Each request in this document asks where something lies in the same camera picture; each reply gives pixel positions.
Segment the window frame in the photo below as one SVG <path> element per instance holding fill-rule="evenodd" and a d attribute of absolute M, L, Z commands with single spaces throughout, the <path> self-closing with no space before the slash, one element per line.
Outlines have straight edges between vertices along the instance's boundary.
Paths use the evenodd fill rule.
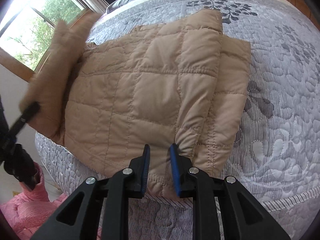
<path fill-rule="evenodd" d="M 68 24 L 70 27 L 75 25 L 84 15 L 87 13 L 90 13 L 91 10 L 89 7 L 84 3 L 82 0 L 76 0 L 84 9 Z M 4 25 L 4 27 L 0 30 L 0 37 L 4 34 L 4 32 L 7 30 L 7 28 L 10 26 L 10 24 L 17 18 L 17 16 L 22 12 L 22 10 L 28 5 L 25 5 L 18 13 L 16 13 L 12 18 Z M 51 27 L 52 29 L 55 29 L 55 24 L 51 22 L 47 17 L 45 17 L 41 12 L 39 12 L 37 9 L 30 6 L 30 8 L 38 14 L 39 17 L 41 17 L 44 22 Z M 15 59 L 13 56 L 8 54 L 6 51 L 4 51 L 0 47 L 0 64 L 3 65 L 5 68 L 10 70 L 15 75 L 19 76 L 23 80 L 29 82 L 30 78 L 35 74 L 38 73 L 47 60 L 49 56 L 48 49 L 43 54 L 41 59 L 39 60 L 35 70 L 28 68 L 26 65 Z"/>

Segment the sky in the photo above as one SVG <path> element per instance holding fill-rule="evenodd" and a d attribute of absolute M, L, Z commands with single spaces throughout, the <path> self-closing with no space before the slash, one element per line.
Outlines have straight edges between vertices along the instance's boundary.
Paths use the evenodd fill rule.
<path fill-rule="evenodd" d="M 28 52 L 22 45 L 18 44 L 13 40 L 8 40 L 8 37 L 19 37 L 22 34 L 22 39 L 24 42 L 28 42 L 32 38 L 32 32 L 28 27 L 27 23 L 31 21 L 34 17 L 38 17 L 37 14 L 30 9 L 27 5 L 29 3 L 35 3 L 37 9 L 41 8 L 45 0 L 13 0 L 10 8 L 8 9 L 4 19 L 0 23 L 0 29 L 20 10 L 23 11 L 17 16 L 14 22 L 8 27 L 4 34 L 0 37 L 0 47 L 8 52 L 10 55 L 14 56 L 18 52 L 26 53 Z"/>

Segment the silver screw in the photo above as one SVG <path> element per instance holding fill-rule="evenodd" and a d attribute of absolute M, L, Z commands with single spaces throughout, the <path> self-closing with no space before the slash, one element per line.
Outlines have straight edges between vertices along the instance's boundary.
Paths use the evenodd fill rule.
<path fill-rule="evenodd" d="M 232 183 L 235 183 L 235 182 L 236 182 L 236 178 L 233 177 L 233 176 L 228 176 L 228 177 L 227 177 L 227 182 L 228 182 L 228 183 L 231 183 L 231 184 L 232 184 Z"/>
<path fill-rule="evenodd" d="M 94 177 L 90 177 L 90 178 L 87 178 L 85 182 L 86 184 L 93 184 L 96 182 L 96 179 Z"/>
<path fill-rule="evenodd" d="M 192 173 L 192 174 L 197 174 L 199 172 L 199 169 L 196 168 L 196 167 L 192 167 L 189 169 L 189 172 Z"/>
<path fill-rule="evenodd" d="M 132 169 L 130 169 L 130 168 L 125 168 L 125 169 L 123 169 L 122 173 L 123 173 L 123 174 L 126 174 L 126 175 L 129 175 L 129 174 L 132 173 Z"/>

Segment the striped trim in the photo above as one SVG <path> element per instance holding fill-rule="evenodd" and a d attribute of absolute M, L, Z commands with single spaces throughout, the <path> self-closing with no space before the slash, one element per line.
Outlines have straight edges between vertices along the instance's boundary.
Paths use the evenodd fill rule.
<path fill-rule="evenodd" d="M 314 187 L 306 192 L 297 194 L 297 195 L 289 197 L 289 198 L 261 202 L 261 205 L 268 212 L 272 212 L 272 211 L 276 211 L 276 210 L 282 210 L 285 208 L 291 208 L 294 205 L 305 202 L 311 198 L 317 198 L 317 197 L 319 197 L 319 195 L 320 195 L 320 186 Z M 191 198 L 182 199 L 181 201 L 173 201 L 170 199 L 152 196 L 149 194 L 146 194 L 145 198 L 148 198 L 150 200 L 153 200 L 153 201 L 156 201 L 156 202 L 159 202 L 162 204 L 167 204 L 170 206 L 183 207 L 183 208 L 193 208 L 193 201 Z"/>

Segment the triangular cutout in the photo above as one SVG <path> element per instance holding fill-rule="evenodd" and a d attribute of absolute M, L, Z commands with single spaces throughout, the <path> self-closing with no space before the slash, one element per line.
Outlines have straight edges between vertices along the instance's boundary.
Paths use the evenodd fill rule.
<path fill-rule="evenodd" d="M 238 200 L 240 202 L 240 206 L 244 215 L 244 220 L 247 225 L 252 225 L 257 222 L 262 221 L 262 215 L 258 210 L 250 203 L 250 201 L 242 195 L 240 192 L 237 193 Z"/>
<path fill-rule="evenodd" d="M 59 213 L 57 216 L 57 221 L 69 226 L 73 226 L 76 222 L 83 198 L 83 192 L 80 192 L 77 196 L 75 196 L 73 200 Z"/>

